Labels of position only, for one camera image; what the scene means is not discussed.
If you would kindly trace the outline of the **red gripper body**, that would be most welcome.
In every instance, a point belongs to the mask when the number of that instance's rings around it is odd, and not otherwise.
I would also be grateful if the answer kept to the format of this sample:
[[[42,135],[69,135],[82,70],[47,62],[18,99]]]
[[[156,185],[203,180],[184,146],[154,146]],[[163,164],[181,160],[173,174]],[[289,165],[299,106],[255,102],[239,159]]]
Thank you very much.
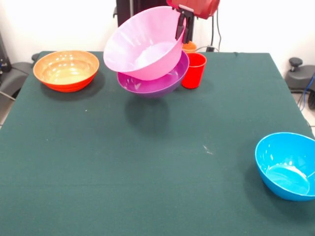
[[[166,3],[179,12],[188,12],[198,18],[208,19],[218,9],[220,0],[167,0]]]

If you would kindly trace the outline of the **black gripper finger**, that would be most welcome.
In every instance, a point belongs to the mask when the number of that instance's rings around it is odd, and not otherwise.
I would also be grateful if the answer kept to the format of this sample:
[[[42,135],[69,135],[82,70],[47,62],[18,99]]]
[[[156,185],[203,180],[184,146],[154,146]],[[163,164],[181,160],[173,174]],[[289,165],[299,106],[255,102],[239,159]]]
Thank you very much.
[[[194,27],[194,14],[192,12],[185,12],[186,28],[183,36],[183,43],[188,44],[192,41],[193,27]]]
[[[176,34],[175,34],[176,40],[179,40],[180,37],[185,34],[185,27],[186,27],[185,23],[186,23],[186,14],[185,14],[185,11],[181,11],[179,19],[178,19],[178,23],[177,23],[177,28],[176,28]]]

